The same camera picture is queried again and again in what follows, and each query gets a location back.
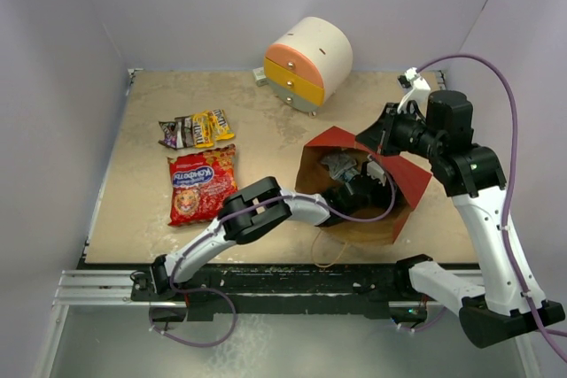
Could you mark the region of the grey wrapper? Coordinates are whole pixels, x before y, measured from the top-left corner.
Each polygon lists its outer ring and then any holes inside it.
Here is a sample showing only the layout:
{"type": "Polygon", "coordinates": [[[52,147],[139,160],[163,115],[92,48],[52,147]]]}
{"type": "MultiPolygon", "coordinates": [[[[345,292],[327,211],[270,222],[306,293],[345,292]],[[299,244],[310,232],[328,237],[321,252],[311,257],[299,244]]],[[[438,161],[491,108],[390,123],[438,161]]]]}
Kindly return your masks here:
{"type": "Polygon", "coordinates": [[[333,151],[321,158],[320,164],[327,168],[334,181],[349,182],[360,172],[355,158],[345,151],[333,151]]]}

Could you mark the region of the red brown paper bag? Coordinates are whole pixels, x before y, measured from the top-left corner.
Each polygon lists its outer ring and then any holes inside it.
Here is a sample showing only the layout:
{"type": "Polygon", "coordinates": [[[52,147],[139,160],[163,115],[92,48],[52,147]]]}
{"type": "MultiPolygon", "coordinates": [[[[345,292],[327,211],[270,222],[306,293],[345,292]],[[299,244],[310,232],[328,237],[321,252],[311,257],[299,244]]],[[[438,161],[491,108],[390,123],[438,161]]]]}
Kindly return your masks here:
{"type": "Polygon", "coordinates": [[[323,131],[302,149],[295,190],[319,194],[331,208],[359,221],[332,213],[312,242],[311,261],[328,268],[350,249],[393,246],[431,178],[401,156],[371,152],[340,127],[323,131]]]}

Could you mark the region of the yellow m&m's packet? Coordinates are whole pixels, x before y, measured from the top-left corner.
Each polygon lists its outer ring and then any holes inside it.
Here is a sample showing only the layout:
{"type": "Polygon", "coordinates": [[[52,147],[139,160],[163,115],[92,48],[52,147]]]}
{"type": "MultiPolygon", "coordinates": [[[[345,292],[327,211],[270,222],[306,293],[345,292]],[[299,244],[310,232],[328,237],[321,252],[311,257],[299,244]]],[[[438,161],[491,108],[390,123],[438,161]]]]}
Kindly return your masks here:
{"type": "Polygon", "coordinates": [[[236,136],[228,123],[223,109],[211,110],[209,112],[209,119],[216,142],[231,140],[236,136]]]}
{"type": "Polygon", "coordinates": [[[199,112],[191,117],[191,134],[195,148],[204,149],[214,146],[208,112],[199,112]]]}

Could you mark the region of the red snack bag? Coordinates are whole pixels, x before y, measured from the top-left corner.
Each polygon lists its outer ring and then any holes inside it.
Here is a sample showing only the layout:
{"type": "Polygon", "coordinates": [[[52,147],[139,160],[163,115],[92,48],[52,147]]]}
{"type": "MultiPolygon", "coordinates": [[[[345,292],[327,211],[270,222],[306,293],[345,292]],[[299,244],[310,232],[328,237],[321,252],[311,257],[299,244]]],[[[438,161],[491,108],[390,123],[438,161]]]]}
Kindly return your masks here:
{"type": "Polygon", "coordinates": [[[234,143],[169,158],[172,184],[170,227],[212,220],[226,197],[237,192],[234,143]]]}

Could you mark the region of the brown purple candy wrapper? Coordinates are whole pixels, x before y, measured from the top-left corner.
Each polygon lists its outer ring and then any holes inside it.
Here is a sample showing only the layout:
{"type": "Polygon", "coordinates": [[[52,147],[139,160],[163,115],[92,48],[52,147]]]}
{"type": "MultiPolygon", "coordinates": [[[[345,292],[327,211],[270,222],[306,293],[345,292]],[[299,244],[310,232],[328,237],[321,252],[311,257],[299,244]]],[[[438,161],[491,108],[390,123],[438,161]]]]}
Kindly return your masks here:
{"type": "Polygon", "coordinates": [[[175,148],[177,150],[194,146],[192,125],[192,115],[175,118],[175,148]]]}

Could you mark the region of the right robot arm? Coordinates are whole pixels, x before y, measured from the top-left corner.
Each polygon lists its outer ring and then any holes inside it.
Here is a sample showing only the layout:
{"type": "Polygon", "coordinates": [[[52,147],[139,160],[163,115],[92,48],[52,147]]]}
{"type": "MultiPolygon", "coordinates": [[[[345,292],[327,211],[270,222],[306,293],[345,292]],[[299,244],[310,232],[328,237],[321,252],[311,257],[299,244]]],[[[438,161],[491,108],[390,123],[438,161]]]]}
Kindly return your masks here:
{"type": "Polygon", "coordinates": [[[534,279],[509,213],[507,183],[493,150],[472,141],[473,105],[458,91],[429,95],[426,114],[416,104],[403,111],[385,105],[379,118],[355,140],[383,157],[409,152],[425,158],[452,200],[472,241],[482,285],[471,284],[427,256],[399,261],[395,292],[420,293],[453,312],[478,348],[565,320],[563,306],[547,298],[534,279]]]}

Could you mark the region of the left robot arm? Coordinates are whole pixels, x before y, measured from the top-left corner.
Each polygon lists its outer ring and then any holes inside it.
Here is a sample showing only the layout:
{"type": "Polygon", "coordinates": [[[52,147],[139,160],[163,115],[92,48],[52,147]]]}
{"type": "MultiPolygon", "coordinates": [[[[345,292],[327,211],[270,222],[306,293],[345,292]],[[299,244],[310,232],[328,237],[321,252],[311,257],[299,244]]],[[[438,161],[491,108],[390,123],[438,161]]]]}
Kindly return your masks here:
{"type": "Polygon", "coordinates": [[[149,289],[163,300],[172,300],[217,255],[236,245],[254,243],[287,220],[317,228],[348,221],[373,223],[389,215],[396,196],[391,176],[380,180],[358,175],[313,195],[283,189],[273,176],[263,178],[225,198],[217,217],[192,242],[156,257],[147,274],[132,273],[133,289],[149,289]]]}

